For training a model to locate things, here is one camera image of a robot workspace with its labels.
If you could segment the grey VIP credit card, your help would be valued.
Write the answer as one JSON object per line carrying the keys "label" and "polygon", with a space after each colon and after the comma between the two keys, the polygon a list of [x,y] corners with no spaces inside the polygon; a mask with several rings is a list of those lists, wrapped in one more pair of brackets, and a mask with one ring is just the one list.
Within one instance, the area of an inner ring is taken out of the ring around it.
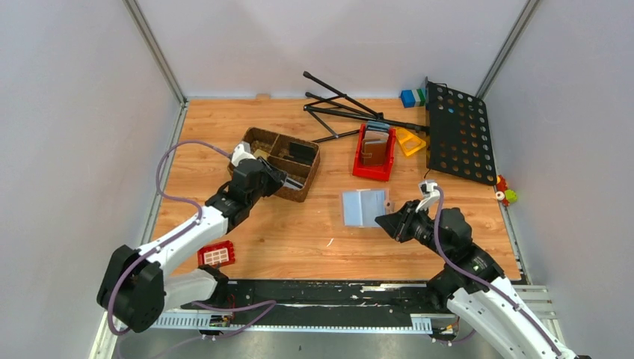
{"label": "grey VIP credit card", "polygon": [[298,182],[290,177],[285,178],[284,187],[290,188],[293,191],[300,191],[303,189],[304,184],[301,182]]}

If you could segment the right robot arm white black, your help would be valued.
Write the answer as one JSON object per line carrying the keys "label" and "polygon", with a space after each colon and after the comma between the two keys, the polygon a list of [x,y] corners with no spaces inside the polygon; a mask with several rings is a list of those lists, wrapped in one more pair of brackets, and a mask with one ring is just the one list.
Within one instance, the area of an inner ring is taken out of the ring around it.
{"label": "right robot arm white black", "polygon": [[463,319],[504,358],[578,358],[557,339],[518,295],[497,262],[472,238],[459,208],[432,218],[419,201],[376,217],[397,242],[415,240],[441,256],[443,270],[427,283],[428,305]]}

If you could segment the black credit card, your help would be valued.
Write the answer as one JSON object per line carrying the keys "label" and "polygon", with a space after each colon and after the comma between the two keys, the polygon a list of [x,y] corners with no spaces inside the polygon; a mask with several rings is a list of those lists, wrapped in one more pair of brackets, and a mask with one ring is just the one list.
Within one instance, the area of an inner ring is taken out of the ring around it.
{"label": "black credit card", "polygon": [[283,159],[289,160],[291,162],[295,162],[295,163],[298,163],[298,164],[301,164],[301,165],[306,165],[306,166],[309,166],[309,167],[313,165],[313,162],[315,160],[314,157],[312,157],[312,158],[304,158],[304,157],[296,157],[296,156],[289,156],[289,155],[284,156]]}
{"label": "black credit card", "polygon": [[294,158],[312,161],[316,157],[316,150],[305,144],[291,142],[289,145],[289,154]]}

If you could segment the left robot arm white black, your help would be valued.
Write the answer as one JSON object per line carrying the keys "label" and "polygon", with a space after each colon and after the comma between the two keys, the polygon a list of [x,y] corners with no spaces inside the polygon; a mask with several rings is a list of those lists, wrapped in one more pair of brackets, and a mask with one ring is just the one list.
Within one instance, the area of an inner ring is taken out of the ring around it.
{"label": "left robot arm white black", "polygon": [[96,302],[108,313],[114,334],[122,335],[113,321],[140,333],[166,310],[194,301],[212,309],[229,299],[227,277],[210,265],[187,274],[173,272],[207,243],[219,239],[248,218],[256,203],[278,192],[285,171],[264,159],[242,159],[230,181],[224,183],[196,214],[161,238],[139,248],[122,245],[111,255]]}

